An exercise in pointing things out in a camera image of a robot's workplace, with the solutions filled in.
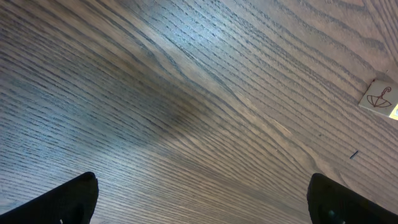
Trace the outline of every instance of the dark wood stain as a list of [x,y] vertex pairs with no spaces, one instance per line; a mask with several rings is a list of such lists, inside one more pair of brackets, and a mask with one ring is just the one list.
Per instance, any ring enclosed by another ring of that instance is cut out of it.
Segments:
[[4,0],[0,18],[0,213],[86,171],[93,223],[310,223],[314,172],[398,213],[398,123],[357,107],[398,82],[397,1]]

